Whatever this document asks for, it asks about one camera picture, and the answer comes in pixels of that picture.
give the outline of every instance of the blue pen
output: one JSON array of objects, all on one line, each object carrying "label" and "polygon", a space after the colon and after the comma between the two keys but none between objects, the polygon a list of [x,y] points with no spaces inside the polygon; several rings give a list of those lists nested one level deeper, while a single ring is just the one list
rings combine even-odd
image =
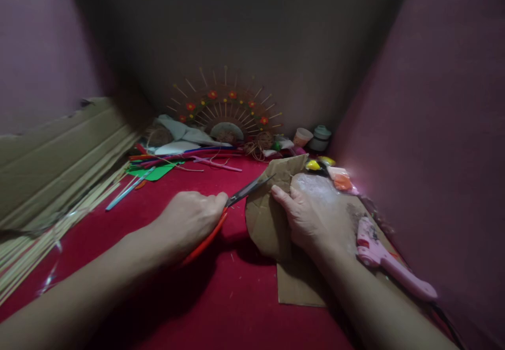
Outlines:
[{"label": "blue pen", "polygon": [[114,206],[119,203],[125,196],[127,196],[135,187],[138,186],[138,184],[140,182],[142,182],[144,179],[146,179],[146,177],[152,173],[152,171],[155,169],[156,167],[151,167],[149,170],[147,170],[147,172],[141,177],[139,178],[134,184],[132,184],[128,190],[126,190],[125,192],[123,192],[121,195],[119,195],[116,199],[114,199],[112,202],[110,202],[110,204],[107,206],[107,208],[105,209],[105,211],[110,211],[112,208],[114,208]]}]

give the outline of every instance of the red felt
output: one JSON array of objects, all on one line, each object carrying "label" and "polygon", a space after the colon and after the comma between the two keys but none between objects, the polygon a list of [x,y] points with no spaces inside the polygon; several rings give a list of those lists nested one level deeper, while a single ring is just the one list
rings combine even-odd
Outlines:
[{"label": "red felt", "polygon": [[[150,223],[178,191],[231,195],[266,167],[248,158],[228,164],[243,172],[187,162],[185,168],[205,172],[174,169],[105,212],[114,193],[65,235],[63,254],[51,251],[0,307],[0,321],[36,297],[56,260],[58,282]],[[278,303],[275,263],[250,240],[244,206],[242,200],[228,210],[221,235],[195,262],[175,272],[160,271],[118,306],[88,348],[353,348],[349,338],[354,336],[341,312]]]}]

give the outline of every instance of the forearm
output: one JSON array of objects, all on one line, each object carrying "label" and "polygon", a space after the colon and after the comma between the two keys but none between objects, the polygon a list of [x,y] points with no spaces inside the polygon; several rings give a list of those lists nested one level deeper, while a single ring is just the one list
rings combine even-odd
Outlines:
[{"label": "forearm", "polygon": [[340,248],[309,251],[367,348],[455,349],[438,329]]},{"label": "forearm", "polygon": [[125,237],[2,323],[0,348],[83,346],[114,305],[156,267],[153,257],[135,254],[138,236]]}]

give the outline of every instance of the bundle of sticks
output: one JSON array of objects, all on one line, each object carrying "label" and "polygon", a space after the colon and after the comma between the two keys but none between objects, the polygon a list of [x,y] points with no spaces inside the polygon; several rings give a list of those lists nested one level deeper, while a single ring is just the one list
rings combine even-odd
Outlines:
[{"label": "bundle of sticks", "polygon": [[97,183],[70,212],[39,237],[22,235],[0,244],[0,306],[12,295],[65,233],[119,187],[129,162]]}]

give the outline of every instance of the small jar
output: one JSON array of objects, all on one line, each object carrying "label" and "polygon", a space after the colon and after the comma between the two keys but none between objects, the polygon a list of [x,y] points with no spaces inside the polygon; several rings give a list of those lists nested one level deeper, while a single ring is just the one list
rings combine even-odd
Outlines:
[{"label": "small jar", "polygon": [[309,142],[309,148],[318,152],[324,151],[330,142],[331,132],[324,125],[318,125],[314,129],[314,137]]}]

